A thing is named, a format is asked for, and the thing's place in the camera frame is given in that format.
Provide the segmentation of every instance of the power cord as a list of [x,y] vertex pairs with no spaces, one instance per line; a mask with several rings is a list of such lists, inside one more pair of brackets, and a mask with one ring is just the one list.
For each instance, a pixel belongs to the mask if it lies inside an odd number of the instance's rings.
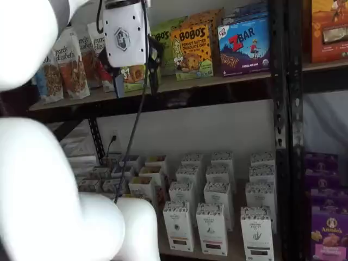
[[103,0],[99,0],[99,6],[97,11],[97,31],[100,34],[104,32],[104,27],[102,29],[99,29],[99,19],[100,19],[100,11],[102,10],[102,3],[103,3]]
[[108,150],[107,150],[107,157],[106,157],[106,164],[108,165],[108,158],[109,158],[109,149],[111,144],[117,139],[117,137],[115,135],[113,135],[113,137],[110,140],[109,146],[108,146]]
[[120,182],[119,182],[119,186],[117,188],[117,192],[116,192],[116,197],[115,197],[115,204],[117,203],[117,200],[119,199],[119,191],[120,191],[120,187],[122,184],[122,180],[123,177],[125,175],[125,169],[126,169],[126,165],[128,162],[128,157],[129,157],[129,152],[130,152],[130,148],[132,146],[133,143],[133,139],[134,139],[134,134],[136,131],[136,127],[138,125],[138,121],[140,118],[140,114],[142,111],[142,106],[144,105],[144,100],[145,100],[145,93],[146,93],[146,88],[147,88],[147,70],[148,70],[148,32],[147,32],[147,15],[146,15],[146,4],[145,4],[145,0],[141,0],[141,7],[142,7],[142,12],[144,15],[144,24],[145,24],[145,71],[144,71],[144,88],[142,90],[142,95],[141,95],[141,102],[139,105],[139,110],[138,113],[136,115],[135,121],[134,121],[134,126],[132,129],[132,133],[130,135],[129,138],[129,142],[128,142],[128,146],[127,146],[127,150],[126,150],[126,155],[123,159],[123,167],[122,167],[122,173],[121,173],[121,178],[120,178]]

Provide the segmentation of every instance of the green snack box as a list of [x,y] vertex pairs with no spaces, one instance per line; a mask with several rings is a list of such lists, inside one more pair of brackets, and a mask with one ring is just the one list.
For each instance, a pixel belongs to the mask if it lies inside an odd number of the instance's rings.
[[170,41],[170,31],[174,27],[178,27],[187,16],[171,19],[158,24],[151,30],[152,36],[164,45],[164,56],[161,63],[161,75],[174,75],[175,63],[173,57],[173,49]]

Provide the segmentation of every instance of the wooden shelf board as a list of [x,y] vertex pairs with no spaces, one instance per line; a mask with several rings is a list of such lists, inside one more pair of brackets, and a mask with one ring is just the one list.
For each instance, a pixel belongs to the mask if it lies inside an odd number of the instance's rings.
[[[168,77],[162,77],[158,92],[178,91],[178,90],[184,90],[184,89],[190,89],[190,88],[196,88],[196,87],[236,83],[236,82],[263,79],[263,78],[269,78],[269,77],[271,77],[271,74],[269,72],[260,72],[260,73],[252,73],[252,74],[246,74],[246,75],[234,76],[234,77],[214,76],[214,77],[184,80],[184,81],[178,82],[176,81],[175,76],[168,76]],[[126,93],[125,97],[139,96],[141,95],[141,93],[142,93],[142,90],[132,91],[132,92]],[[61,100],[55,103],[50,103],[50,104],[44,104],[42,101],[39,101],[35,103],[34,105],[32,105],[29,108],[29,110],[36,111],[36,110],[52,109],[52,108],[58,108],[58,107],[68,107],[68,106],[74,106],[74,105],[79,105],[84,103],[102,102],[102,101],[115,100],[115,99],[117,99],[116,93],[114,92],[105,93],[102,88],[98,88],[95,90],[91,90],[91,95],[81,100],[64,99],[64,100]]]

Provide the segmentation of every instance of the shelf upright post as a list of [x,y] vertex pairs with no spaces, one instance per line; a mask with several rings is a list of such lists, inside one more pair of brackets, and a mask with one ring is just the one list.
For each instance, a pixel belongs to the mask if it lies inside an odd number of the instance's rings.
[[96,118],[89,118],[88,123],[89,123],[89,127],[91,128],[91,133],[92,133],[94,145],[96,147],[99,163],[102,165],[103,164],[102,159],[105,155],[105,151],[104,151],[102,139],[100,137],[98,123]]
[[278,220],[282,258],[292,261],[293,242],[290,217],[289,100],[287,87],[287,46],[285,40],[285,0],[269,0],[269,29],[271,39],[271,82],[274,108],[274,128],[277,170]]
[[302,89],[302,1],[288,0],[288,88],[290,104],[290,169],[291,169],[291,221],[293,242],[295,243],[293,260],[304,261],[306,235],[306,213],[304,190],[304,148],[303,148],[303,89]]

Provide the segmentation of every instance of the granola bag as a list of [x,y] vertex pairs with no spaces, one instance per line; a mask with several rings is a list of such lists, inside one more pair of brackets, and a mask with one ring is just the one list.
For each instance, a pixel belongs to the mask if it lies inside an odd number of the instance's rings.
[[98,55],[100,54],[100,52],[105,47],[104,35],[98,33],[96,22],[90,23],[88,25],[88,32],[89,32],[90,39],[92,41],[92,45],[93,45],[96,59],[97,59],[97,61],[95,63],[95,66],[96,66],[95,70],[98,72],[99,77],[102,80],[103,89],[105,92],[115,91],[112,76],[104,69],[104,66],[97,58]]
[[65,29],[53,46],[64,86],[71,99],[90,95],[80,45],[72,27]]
[[85,68],[87,82],[89,88],[97,88],[102,86],[98,72],[96,70],[96,56],[93,50],[93,45],[89,37],[86,25],[75,27],[80,44],[82,62]]
[[34,76],[41,99],[45,103],[63,99],[63,81],[53,51],[50,51]]

